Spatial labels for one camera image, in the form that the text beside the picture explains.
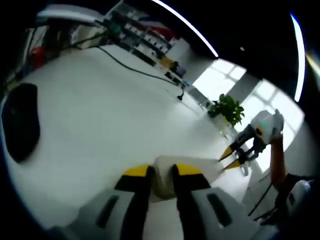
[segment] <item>green plant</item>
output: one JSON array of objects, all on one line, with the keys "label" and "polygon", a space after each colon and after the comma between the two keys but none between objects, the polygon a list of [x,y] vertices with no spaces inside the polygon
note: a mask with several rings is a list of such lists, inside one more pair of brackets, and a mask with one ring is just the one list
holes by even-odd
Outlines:
[{"label": "green plant", "polygon": [[220,95],[218,101],[212,101],[212,106],[208,109],[210,118],[215,118],[221,114],[232,126],[237,123],[241,124],[241,120],[245,116],[243,112],[244,108],[240,106],[239,101],[235,101],[231,96],[224,94]]}]

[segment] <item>red object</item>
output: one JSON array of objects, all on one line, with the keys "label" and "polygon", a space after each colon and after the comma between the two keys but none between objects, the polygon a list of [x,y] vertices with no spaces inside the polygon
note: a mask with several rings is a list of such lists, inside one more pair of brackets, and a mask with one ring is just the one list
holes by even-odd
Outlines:
[{"label": "red object", "polygon": [[31,64],[33,69],[38,69],[46,63],[46,51],[43,47],[35,47],[31,51]]}]

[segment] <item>window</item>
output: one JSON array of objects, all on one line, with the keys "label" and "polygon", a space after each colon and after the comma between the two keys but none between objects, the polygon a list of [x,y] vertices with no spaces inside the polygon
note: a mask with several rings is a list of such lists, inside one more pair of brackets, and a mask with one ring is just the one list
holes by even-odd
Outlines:
[{"label": "window", "polygon": [[[304,120],[303,111],[285,93],[267,80],[262,80],[242,104],[245,118],[242,124],[238,123],[234,128],[241,132],[251,120],[262,110],[274,114],[278,109],[284,118],[283,149],[286,150],[294,140]],[[248,148],[253,146],[253,139],[246,142]],[[271,147],[259,154],[256,159],[260,169],[265,172],[270,166]]]},{"label": "window", "polygon": [[218,59],[202,73],[193,86],[206,98],[215,101],[221,94],[228,93],[246,71],[243,67]]}]

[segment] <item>black mouse pad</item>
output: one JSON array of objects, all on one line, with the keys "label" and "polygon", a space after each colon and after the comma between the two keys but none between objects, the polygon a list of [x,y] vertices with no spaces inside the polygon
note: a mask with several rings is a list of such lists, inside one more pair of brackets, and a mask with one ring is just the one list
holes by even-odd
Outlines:
[{"label": "black mouse pad", "polygon": [[40,138],[37,97],[36,85],[22,83],[9,93],[2,109],[6,148],[17,163],[27,159]]}]

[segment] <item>robotic arm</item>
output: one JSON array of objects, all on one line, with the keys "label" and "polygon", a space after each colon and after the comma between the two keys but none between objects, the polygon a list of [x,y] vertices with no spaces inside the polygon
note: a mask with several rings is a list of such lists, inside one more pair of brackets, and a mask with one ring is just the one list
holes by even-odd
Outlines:
[{"label": "robotic arm", "polygon": [[[284,117],[276,109],[275,114],[271,114],[266,110],[259,112],[240,132],[234,142],[224,151],[219,161],[230,156],[233,152],[237,152],[238,159],[229,164],[225,169],[240,167],[246,161],[252,161],[262,153],[271,140],[279,136],[284,128]],[[253,138],[253,146],[244,151],[241,146],[248,140]]]}]

